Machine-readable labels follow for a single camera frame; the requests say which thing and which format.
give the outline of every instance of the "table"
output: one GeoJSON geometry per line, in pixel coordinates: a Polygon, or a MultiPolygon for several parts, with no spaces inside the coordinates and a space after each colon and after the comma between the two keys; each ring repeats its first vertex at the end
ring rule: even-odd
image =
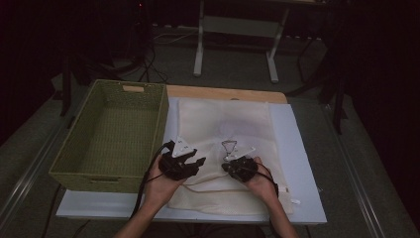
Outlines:
{"type": "Polygon", "coordinates": [[[282,4],[284,9],[279,12],[281,19],[279,22],[270,21],[256,21],[249,19],[238,19],[228,17],[215,17],[208,16],[204,13],[204,0],[200,1],[200,13],[198,21],[198,46],[197,53],[195,55],[194,64],[194,76],[201,75],[201,68],[203,62],[203,35],[204,32],[216,32],[216,33],[227,33],[237,34],[246,36],[256,37],[267,37],[273,38],[273,44],[271,49],[266,53],[266,61],[268,65],[269,77],[271,82],[277,83],[278,76],[275,68],[274,56],[277,51],[278,43],[281,39],[281,34],[284,29],[284,25],[289,13],[290,5],[308,5],[314,6],[325,5],[323,3],[316,2],[315,0],[273,0],[273,1],[254,1],[256,4],[270,3],[270,4],[282,4]]]}
{"type": "MultiPolygon", "coordinates": [[[[274,130],[281,132],[280,136],[276,133],[276,137],[278,144],[281,145],[279,153],[284,175],[292,198],[296,200],[296,203],[300,202],[300,204],[294,204],[294,212],[289,214],[288,217],[294,224],[327,222],[292,109],[289,104],[286,104],[286,98],[282,93],[175,85],[169,85],[167,92],[169,96],[169,111],[164,141],[169,141],[177,135],[176,102],[179,97],[269,102],[272,118],[282,122],[275,123],[274,121],[274,130]]],[[[137,195],[133,193],[67,190],[56,215],[70,218],[128,218],[134,208],[136,198],[137,195]]],[[[155,220],[267,224],[268,216],[210,215],[191,210],[171,209],[164,206],[156,215],[155,220]]]]}

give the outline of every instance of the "basket handle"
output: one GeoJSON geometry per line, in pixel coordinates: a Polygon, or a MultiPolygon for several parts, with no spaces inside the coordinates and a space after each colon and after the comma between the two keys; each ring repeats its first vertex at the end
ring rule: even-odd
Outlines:
{"type": "Polygon", "coordinates": [[[145,89],[141,86],[123,85],[123,90],[128,92],[145,92],[145,89]]]}
{"type": "Polygon", "coordinates": [[[88,178],[92,183],[113,183],[120,182],[120,178],[88,178]]]}

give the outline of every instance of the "person's right hand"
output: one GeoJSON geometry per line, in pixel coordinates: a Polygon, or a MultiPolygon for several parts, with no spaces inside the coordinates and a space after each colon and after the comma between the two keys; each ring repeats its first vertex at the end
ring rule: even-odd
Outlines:
{"type": "MultiPolygon", "coordinates": [[[[255,157],[254,161],[258,164],[263,164],[260,157],[255,157]]],[[[259,173],[270,177],[269,171],[261,165],[259,165],[259,173]]],[[[272,185],[271,181],[269,181],[267,178],[264,178],[260,175],[254,175],[253,178],[245,182],[245,185],[255,196],[261,199],[264,203],[268,203],[273,199],[278,200],[277,195],[275,193],[275,188],[272,185]]]]}

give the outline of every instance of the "woven basket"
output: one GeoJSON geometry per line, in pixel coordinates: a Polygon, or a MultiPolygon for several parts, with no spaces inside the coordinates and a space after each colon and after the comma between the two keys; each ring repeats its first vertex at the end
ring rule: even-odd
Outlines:
{"type": "Polygon", "coordinates": [[[167,110],[163,84],[96,80],[50,175],[71,190],[137,192],[167,110]]]}

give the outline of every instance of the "wrinkled fabric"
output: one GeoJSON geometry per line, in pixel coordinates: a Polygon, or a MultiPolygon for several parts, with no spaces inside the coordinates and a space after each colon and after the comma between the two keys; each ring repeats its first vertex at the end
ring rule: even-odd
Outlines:
{"type": "Polygon", "coordinates": [[[178,110],[178,135],[197,149],[191,161],[206,157],[206,162],[176,191],[169,207],[221,215],[266,214],[263,203],[221,167],[227,155],[222,142],[232,140],[238,147],[256,148],[249,156],[262,158],[279,186],[284,210],[292,212],[268,103],[182,98],[178,110]]]}

